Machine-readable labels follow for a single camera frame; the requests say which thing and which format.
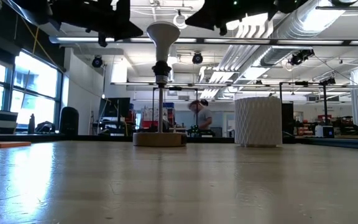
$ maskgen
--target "table surface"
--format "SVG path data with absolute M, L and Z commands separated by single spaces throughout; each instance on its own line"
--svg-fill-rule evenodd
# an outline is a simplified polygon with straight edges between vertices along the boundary
M 0 149 L 0 223 L 358 223 L 358 149 Z

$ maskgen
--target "round wooden base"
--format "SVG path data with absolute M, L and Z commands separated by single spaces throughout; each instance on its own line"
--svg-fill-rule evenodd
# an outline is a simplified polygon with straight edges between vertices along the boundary
M 260 145 L 260 144 L 246 144 L 246 145 L 241 145 L 242 147 L 267 147 L 267 148 L 273 148 L 273 147 L 277 147 L 277 145 Z
M 182 133 L 134 133 L 134 146 L 180 147 L 186 146 L 187 137 Z

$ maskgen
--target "person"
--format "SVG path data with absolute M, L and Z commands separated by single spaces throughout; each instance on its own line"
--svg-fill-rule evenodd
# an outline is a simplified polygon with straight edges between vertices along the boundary
M 212 124 L 212 112 L 206 107 L 208 102 L 205 101 L 201 103 L 195 100 L 188 105 L 189 110 L 198 117 L 198 128 L 203 130 L 209 129 L 209 125 Z

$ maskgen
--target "white textured vase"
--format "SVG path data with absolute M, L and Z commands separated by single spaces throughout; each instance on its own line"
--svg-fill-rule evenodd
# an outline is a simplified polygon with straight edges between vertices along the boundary
M 241 146 L 272 147 L 282 144 L 281 101 L 252 97 L 235 101 L 235 142 Z

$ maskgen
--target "orange board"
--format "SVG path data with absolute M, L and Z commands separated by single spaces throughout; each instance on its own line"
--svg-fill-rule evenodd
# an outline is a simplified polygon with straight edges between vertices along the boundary
M 31 142 L 0 142 L 0 148 L 19 147 L 19 146 L 31 146 Z

